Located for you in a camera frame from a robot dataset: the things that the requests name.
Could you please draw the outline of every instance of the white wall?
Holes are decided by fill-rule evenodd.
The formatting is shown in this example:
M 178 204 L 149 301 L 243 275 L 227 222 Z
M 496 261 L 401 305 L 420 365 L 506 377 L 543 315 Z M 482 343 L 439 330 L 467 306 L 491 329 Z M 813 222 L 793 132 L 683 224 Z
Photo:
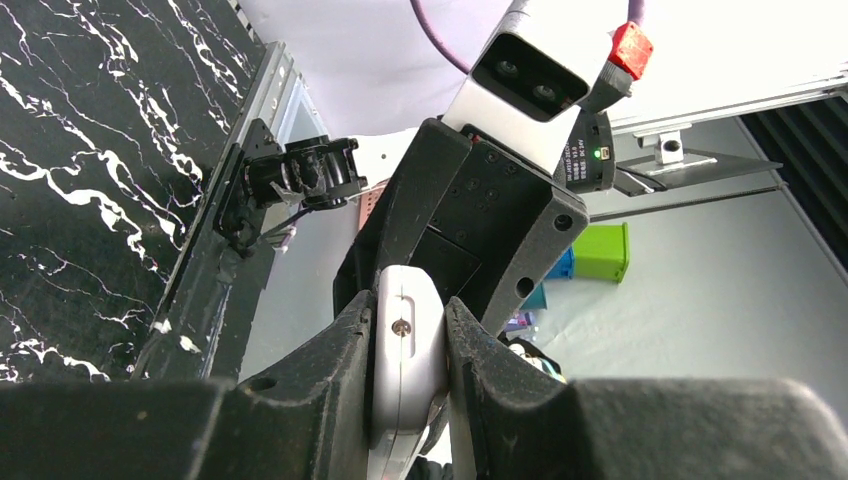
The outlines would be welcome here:
M 511 0 L 422 0 L 444 43 L 468 63 Z M 408 0 L 240 0 L 265 42 L 286 42 L 336 136 L 381 135 L 444 113 L 464 79 L 429 44 Z M 567 2 L 563 25 L 599 33 L 625 0 Z M 678 116 L 771 96 L 848 60 L 848 2 L 648 0 L 653 58 L 617 123 Z

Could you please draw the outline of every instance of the black mount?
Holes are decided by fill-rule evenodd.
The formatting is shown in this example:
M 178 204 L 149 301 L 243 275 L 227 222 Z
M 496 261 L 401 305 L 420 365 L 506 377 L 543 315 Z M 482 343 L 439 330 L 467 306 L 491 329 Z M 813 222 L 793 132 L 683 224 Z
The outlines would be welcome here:
M 426 120 L 336 275 L 335 311 L 411 265 L 497 335 L 588 222 L 578 197 L 484 132 Z
M 253 120 L 244 146 L 230 148 L 228 160 L 237 157 L 237 167 L 226 179 L 215 231 L 239 255 L 248 257 L 261 233 L 260 210 L 281 202 L 300 202 L 310 211 L 347 205 L 347 199 L 366 184 L 351 153 L 358 146 L 355 139 L 330 141 L 321 136 L 288 143 L 283 149 L 265 122 Z

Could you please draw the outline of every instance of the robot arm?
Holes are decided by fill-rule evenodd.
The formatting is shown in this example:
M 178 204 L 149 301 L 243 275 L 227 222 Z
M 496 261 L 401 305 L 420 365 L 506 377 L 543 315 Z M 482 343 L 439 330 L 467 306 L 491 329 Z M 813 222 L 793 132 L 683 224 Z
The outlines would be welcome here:
M 563 385 L 494 338 L 588 224 L 554 170 L 575 105 L 609 103 L 587 95 L 596 77 L 615 83 L 611 45 L 563 31 L 562 3 L 516 0 L 443 118 L 397 142 L 327 329 L 237 389 L 0 389 L 7 476 L 402 478 L 448 394 L 455 478 L 848 478 L 848 437 L 798 385 Z M 250 143 L 216 215 L 245 255 L 251 209 L 337 208 L 367 185 L 351 154 L 365 141 Z

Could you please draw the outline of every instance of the teal object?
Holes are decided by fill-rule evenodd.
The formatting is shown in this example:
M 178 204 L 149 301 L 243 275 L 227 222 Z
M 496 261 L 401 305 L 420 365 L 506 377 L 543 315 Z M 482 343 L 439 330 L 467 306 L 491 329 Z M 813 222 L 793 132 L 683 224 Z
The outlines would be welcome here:
M 540 283 L 536 290 L 533 290 L 533 293 L 524 300 L 524 305 L 521 306 L 522 310 L 546 310 L 548 308 L 548 301 L 545 299 L 545 285 Z
M 545 277 L 546 279 L 552 278 L 567 278 L 571 280 L 574 278 L 574 249 L 569 248 L 565 255 L 559 259 L 554 268 L 548 272 L 548 275 Z

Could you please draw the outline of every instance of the dark panel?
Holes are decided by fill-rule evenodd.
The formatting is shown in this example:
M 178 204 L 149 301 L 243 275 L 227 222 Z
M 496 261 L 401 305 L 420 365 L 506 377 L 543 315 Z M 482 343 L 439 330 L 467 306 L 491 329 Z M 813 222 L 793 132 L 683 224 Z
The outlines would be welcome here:
M 224 0 L 0 4 L 0 377 L 129 376 L 263 51 Z
M 742 117 L 792 194 L 848 268 L 848 102 L 832 98 Z

